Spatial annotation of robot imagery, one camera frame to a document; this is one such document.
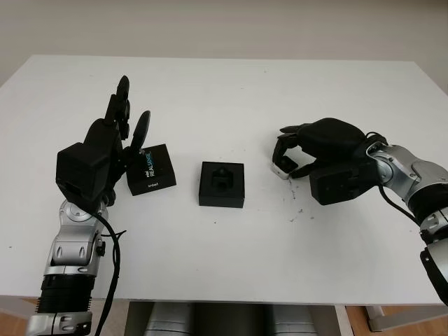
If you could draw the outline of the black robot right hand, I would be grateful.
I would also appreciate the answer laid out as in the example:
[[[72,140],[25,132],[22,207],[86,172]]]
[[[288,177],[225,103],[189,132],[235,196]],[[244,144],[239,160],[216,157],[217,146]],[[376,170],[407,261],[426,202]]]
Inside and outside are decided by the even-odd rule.
[[[335,118],[283,127],[280,132],[272,163],[282,174],[292,179],[302,178],[316,169],[350,160],[356,149],[366,140],[366,135],[360,129]],[[302,152],[312,156],[314,161],[299,167],[285,156],[288,149],[295,147],[300,147]]]

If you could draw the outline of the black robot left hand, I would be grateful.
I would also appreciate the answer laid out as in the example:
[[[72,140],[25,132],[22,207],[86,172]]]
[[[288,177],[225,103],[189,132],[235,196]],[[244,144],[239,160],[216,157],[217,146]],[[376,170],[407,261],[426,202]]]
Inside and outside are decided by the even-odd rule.
[[[129,78],[122,76],[116,92],[110,97],[105,117],[93,122],[84,140],[84,144],[98,148],[108,158],[106,181],[100,192],[101,201],[108,207],[116,200],[115,184],[142,154],[150,124],[151,112],[144,111],[136,124],[131,144],[123,147],[122,142],[130,133],[129,89]]]

